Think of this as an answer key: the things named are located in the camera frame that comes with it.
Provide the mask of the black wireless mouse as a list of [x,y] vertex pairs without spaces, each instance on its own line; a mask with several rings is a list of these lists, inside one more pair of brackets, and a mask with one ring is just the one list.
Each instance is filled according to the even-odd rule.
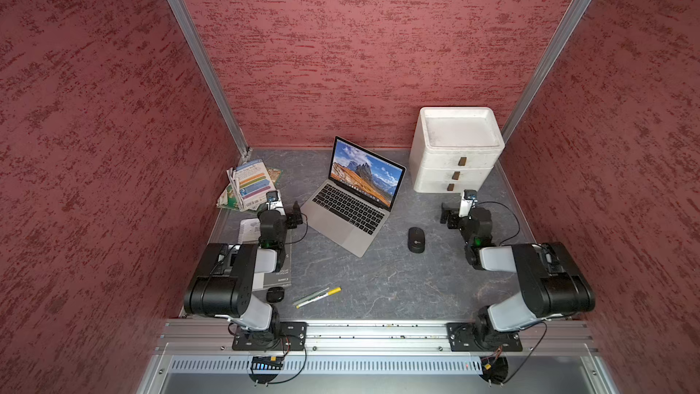
[[423,229],[411,227],[408,230],[408,250],[413,254],[422,254],[426,249],[426,235]]

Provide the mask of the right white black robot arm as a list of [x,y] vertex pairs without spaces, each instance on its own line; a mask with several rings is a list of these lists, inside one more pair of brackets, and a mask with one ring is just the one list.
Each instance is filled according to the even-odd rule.
[[481,308],[474,322],[452,330],[450,338],[459,346],[516,350],[521,330],[594,310],[594,290],[563,244],[496,246],[490,211],[470,199],[462,200],[458,207],[442,204],[440,221],[459,231],[465,257],[474,269],[513,273],[519,285],[516,294]]

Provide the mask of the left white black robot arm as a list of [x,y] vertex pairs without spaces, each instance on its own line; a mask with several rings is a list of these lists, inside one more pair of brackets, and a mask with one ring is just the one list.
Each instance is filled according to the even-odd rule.
[[258,213],[260,235],[251,243],[208,244],[184,293],[187,315],[226,319],[256,340],[282,337],[278,311],[253,294],[257,274],[278,273],[286,261],[287,231],[303,223],[296,202]]

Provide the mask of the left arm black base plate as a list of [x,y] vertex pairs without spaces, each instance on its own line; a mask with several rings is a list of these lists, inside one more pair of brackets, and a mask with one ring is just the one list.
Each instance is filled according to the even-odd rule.
[[308,324],[283,321],[264,331],[241,329],[233,335],[233,351],[303,351]]

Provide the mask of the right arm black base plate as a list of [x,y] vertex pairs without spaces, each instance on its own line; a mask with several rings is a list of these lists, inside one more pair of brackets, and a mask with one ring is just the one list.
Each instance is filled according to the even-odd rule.
[[499,332],[478,323],[446,324],[448,342],[453,352],[522,352],[516,332]]

